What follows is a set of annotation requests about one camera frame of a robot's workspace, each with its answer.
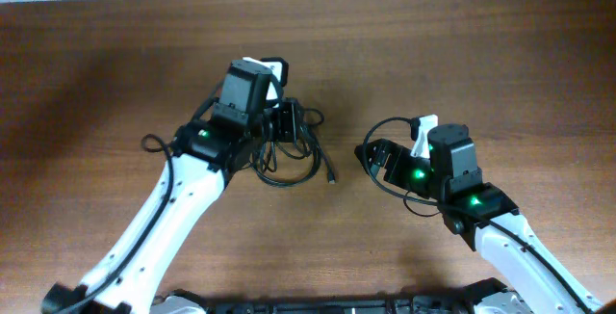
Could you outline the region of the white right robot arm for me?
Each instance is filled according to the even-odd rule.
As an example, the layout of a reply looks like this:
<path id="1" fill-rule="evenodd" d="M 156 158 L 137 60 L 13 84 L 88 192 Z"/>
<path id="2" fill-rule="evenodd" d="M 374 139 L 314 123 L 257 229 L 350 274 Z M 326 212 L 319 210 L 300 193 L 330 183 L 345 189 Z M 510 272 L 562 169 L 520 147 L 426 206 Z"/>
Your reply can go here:
<path id="1" fill-rule="evenodd" d="M 389 140 L 364 140 L 360 164 L 383 192 L 404 202 L 433 206 L 448 230 L 497 269 L 517 295 L 517 310 L 533 313 L 611 313 L 538 239 L 518 205 L 482 178 L 475 144 L 464 132 L 429 133 L 416 144 L 427 153 Z"/>

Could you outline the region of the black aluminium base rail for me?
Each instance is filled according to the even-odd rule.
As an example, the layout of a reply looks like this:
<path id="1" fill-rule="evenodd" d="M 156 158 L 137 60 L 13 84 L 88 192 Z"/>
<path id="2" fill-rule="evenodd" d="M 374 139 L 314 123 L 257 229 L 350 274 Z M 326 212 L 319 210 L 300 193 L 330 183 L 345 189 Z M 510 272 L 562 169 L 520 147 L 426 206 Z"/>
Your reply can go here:
<path id="1" fill-rule="evenodd" d="M 215 299 L 176 290 L 158 298 L 150 311 L 203 314 L 523 314 L 532 310 L 516 291 L 491 277 L 461 288 L 357 297 Z"/>

